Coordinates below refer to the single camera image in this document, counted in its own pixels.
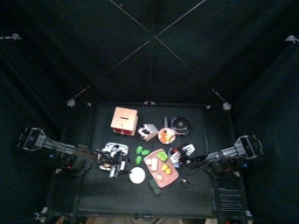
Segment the toy kitchen item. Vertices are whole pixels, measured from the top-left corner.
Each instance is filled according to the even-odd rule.
[[[154,176],[156,184],[159,185],[159,187],[166,187],[179,178],[179,173],[174,168],[172,161],[170,159],[163,161],[158,157],[159,152],[164,152],[164,150],[163,149],[155,150],[144,158],[144,163],[148,168],[148,171]]]
[[[138,121],[136,113],[138,111],[135,109],[116,107],[111,123],[111,128],[114,129],[114,132],[122,135],[135,135]]]
[[[146,180],[146,171],[140,167],[135,167],[130,172],[130,179],[135,184],[143,183]]]
[[[190,123],[183,117],[172,118],[171,127],[176,135],[187,135],[190,133]]]
[[[159,130],[152,124],[144,124],[138,130],[138,133],[140,135],[140,139],[148,141],[159,134]]]
[[[110,177],[127,174],[128,147],[120,143],[107,143],[103,150],[98,150],[99,169],[110,172]]]
[[[163,119],[164,128],[160,129],[158,138],[163,144],[170,144],[175,140],[175,131],[168,128],[167,116]]]

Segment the black enclosure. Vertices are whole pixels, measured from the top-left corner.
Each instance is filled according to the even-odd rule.
[[[4,0],[0,18],[0,223],[31,223],[51,185],[47,151],[15,147],[24,127],[60,139],[98,102],[231,104],[235,136],[264,145],[248,209],[299,223],[298,1]]]

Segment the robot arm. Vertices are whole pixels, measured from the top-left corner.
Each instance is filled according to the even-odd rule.
[[[263,154],[263,145],[255,136],[242,136],[235,145],[222,151],[199,157],[182,157],[180,164],[191,169],[199,169],[212,162],[224,161],[227,158],[244,158],[247,160]]]

